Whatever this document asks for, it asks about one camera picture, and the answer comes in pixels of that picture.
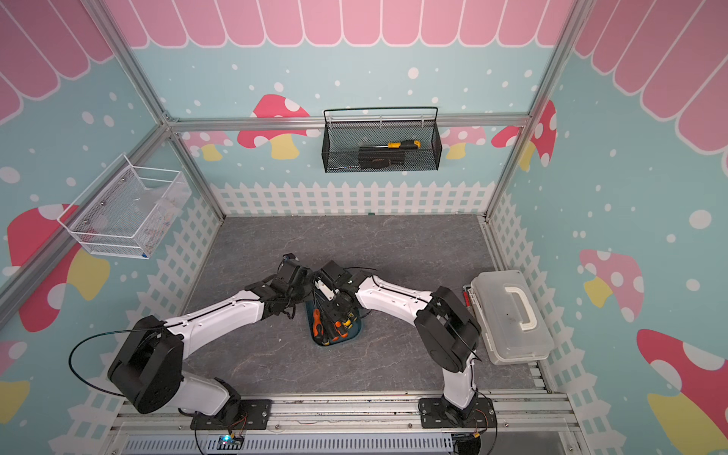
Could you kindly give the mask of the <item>teal plastic storage box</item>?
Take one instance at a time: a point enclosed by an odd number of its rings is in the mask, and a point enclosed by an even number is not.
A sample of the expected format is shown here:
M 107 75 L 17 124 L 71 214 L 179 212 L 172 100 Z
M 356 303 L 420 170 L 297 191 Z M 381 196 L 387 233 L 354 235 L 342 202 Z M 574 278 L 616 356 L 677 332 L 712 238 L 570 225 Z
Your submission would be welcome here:
M 329 299 L 315 288 L 305 308 L 310 335 L 318 346 L 354 339 L 362 329 L 359 306 L 347 294 L 336 294 Z

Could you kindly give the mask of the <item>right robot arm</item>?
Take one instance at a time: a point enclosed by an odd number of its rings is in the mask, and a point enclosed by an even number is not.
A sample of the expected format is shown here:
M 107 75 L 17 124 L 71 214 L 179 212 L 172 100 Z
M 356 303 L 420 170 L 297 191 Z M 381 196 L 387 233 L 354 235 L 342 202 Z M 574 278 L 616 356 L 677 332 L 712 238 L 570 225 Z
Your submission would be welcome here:
M 443 370 L 443 413 L 462 426 L 475 411 L 478 388 L 474 362 L 482 328 L 455 293 L 445 286 L 429 291 L 386 282 L 366 270 L 351 272 L 335 262 L 313 275 L 312 335 L 323 344 L 349 337 L 362 310 L 377 311 L 411 324 L 433 361 Z

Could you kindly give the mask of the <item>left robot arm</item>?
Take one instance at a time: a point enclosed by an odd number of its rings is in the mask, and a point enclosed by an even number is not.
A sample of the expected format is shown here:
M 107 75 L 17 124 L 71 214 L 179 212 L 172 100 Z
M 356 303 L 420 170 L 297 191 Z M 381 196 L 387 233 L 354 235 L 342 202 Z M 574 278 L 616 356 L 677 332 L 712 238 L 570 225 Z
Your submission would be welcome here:
M 245 418 L 240 394 L 221 379 L 185 372 L 185 360 L 220 337 L 304 303 L 312 293 L 311 281 L 311 270 L 288 254 L 276 273 L 220 303 L 168 320 L 142 318 L 107 377 L 138 413 L 174 407 L 231 428 Z

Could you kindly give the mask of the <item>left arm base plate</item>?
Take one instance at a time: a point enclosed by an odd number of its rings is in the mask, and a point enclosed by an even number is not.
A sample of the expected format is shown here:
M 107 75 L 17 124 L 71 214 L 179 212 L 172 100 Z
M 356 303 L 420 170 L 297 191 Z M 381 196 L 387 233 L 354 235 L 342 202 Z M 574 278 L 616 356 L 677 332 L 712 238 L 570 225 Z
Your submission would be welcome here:
M 191 419 L 191 430 L 265 430 L 273 401 L 269 399 L 231 399 L 214 416 L 197 414 Z

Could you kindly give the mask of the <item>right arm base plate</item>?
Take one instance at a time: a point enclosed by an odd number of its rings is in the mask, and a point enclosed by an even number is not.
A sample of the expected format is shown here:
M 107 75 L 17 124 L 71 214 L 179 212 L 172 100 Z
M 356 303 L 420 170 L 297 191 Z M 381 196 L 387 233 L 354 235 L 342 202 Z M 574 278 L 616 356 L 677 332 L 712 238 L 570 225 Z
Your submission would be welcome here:
M 418 411 L 423 428 L 496 428 L 497 417 L 490 398 L 477 395 L 464 409 L 445 398 L 420 398 Z

